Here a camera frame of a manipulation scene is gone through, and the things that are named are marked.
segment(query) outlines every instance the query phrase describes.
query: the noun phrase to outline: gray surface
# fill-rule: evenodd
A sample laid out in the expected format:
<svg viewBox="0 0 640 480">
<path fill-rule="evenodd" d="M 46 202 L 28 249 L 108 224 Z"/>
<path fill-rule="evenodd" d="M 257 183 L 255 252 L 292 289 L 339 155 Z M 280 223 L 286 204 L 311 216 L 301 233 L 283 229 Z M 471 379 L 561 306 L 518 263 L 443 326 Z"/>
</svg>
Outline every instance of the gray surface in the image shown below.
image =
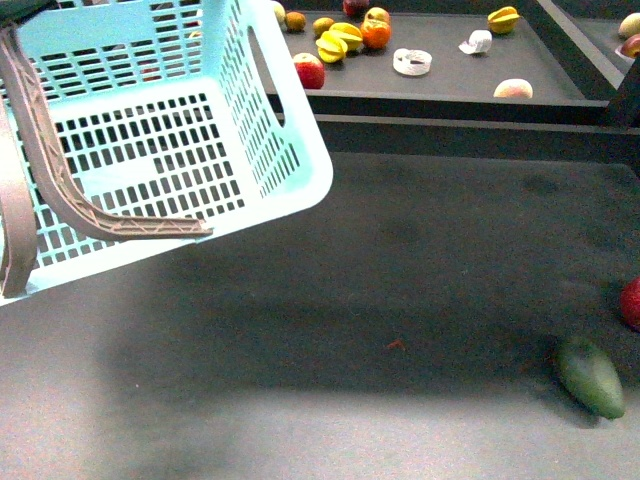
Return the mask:
<svg viewBox="0 0 640 480">
<path fill-rule="evenodd" d="M 306 14 L 305 32 L 285 33 L 292 55 L 301 52 L 317 55 L 312 23 L 320 16 L 360 24 L 339 12 Z M 375 53 L 363 51 L 339 64 L 327 65 L 322 91 L 455 96 L 492 101 L 493 92 L 500 82 L 524 78 L 533 86 L 534 100 L 584 99 L 524 18 L 511 34 L 494 35 L 493 45 L 487 54 L 468 56 L 462 53 L 458 45 L 468 40 L 474 30 L 486 30 L 486 22 L 486 16 L 475 15 L 395 14 L 392 16 L 393 35 L 386 49 Z M 393 52 L 398 48 L 429 52 L 433 57 L 431 71 L 417 78 L 396 73 Z"/>
<path fill-rule="evenodd" d="M 574 18 L 578 28 L 591 40 L 591 42 L 604 53 L 622 73 L 627 73 L 631 63 L 620 58 L 616 54 L 616 48 L 624 43 L 624 39 L 618 36 L 620 20 L 605 20 L 597 18 Z"/>
<path fill-rule="evenodd" d="M 631 480 L 631 171 L 333 160 L 312 210 L 0 309 L 0 478 Z M 553 383 L 570 332 L 623 419 Z"/>
</svg>

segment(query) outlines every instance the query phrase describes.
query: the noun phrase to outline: gray shelf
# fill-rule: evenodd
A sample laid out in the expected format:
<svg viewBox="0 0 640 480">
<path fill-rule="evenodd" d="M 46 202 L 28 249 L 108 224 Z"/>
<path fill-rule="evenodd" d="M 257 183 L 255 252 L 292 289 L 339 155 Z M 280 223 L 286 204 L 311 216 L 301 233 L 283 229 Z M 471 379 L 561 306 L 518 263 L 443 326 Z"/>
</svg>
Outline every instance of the gray shelf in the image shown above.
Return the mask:
<svg viewBox="0 0 640 480">
<path fill-rule="evenodd" d="M 292 55 L 309 52 L 317 56 L 311 24 L 321 16 L 359 25 L 341 12 L 304 13 L 307 16 L 305 32 L 284 34 Z M 511 34 L 494 35 L 491 50 L 480 56 L 465 55 L 458 45 L 474 30 L 487 29 L 486 16 L 394 14 L 392 26 L 391 41 L 383 51 L 363 49 L 358 55 L 327 65 L 323 94 L 443 96 L 494 101 L 493 91 L 500 82 L 524 78 L 532 84 L 537 102 L 585 98 L 525 18 Z M 433 56 L 431 71 L 418 78 L 398 74 L 392 67 L 393 52 L 398 48 L 428 51 Z"/>
</svg>

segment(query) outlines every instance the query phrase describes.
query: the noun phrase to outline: light blue basket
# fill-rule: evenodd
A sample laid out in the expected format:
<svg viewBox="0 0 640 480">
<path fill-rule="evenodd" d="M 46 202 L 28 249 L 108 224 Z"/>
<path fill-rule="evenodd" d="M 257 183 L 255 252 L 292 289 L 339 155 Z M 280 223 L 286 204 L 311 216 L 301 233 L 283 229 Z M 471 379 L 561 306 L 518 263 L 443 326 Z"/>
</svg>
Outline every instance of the light blue basket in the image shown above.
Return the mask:
<svg viewBox="0 0 640 480">
<path fill-rule="evenodd" d="M 74 178 L 109 213 L 197 217 L 213 234 L 88 238 L 44 202 L 25 159 L 38 254 L 19 298 L 309 208 L 332 181 L 327 149 L 269 1 L 92 1 L 62 2 L 19 30 Z M 280 93 L 283 126 L 262 86 L 250 37 Z M 9 120 L 15 131 L 10 108 Z"/>
</svg>

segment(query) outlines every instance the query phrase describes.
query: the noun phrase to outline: tape roll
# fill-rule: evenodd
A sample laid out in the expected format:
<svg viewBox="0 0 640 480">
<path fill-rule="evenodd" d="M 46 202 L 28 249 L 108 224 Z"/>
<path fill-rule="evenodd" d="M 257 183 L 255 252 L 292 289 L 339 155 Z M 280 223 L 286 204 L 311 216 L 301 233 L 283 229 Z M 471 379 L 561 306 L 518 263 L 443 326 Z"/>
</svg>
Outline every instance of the tape roll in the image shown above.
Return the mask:
<svg viewBox="0 0 640 480">
<path fill-rule="evenodd" d="M 393 54 L 393 68 L 403 75 L 424 75 L 431 70 L 433 58 L 423 50 L 400 48 Z"/>
<path fill-rule="evenodd" d="M 475 55 L 478 53 L 487 53 L 491 48 L 491 42 L 493 37 L 489 30 L 474 30 L 464 43 L 461 43 L 458 48 L 467 55 Z"/>
</svg>

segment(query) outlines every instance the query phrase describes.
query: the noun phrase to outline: green mango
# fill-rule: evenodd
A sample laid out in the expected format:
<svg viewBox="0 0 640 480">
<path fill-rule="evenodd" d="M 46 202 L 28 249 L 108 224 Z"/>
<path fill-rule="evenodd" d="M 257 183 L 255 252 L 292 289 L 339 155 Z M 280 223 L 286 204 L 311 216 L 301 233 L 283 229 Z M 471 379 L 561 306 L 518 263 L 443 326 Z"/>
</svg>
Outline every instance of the green mango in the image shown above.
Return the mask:
<svg viewBox="0 0 640 480">
<path fill-rule="evenodd" d="M 624 415 L 622 385 L 609 356 L 586 338 L 559 343 L 556 372 L 565 388 L 594 415 L 609 420 Z"/>
</svg>

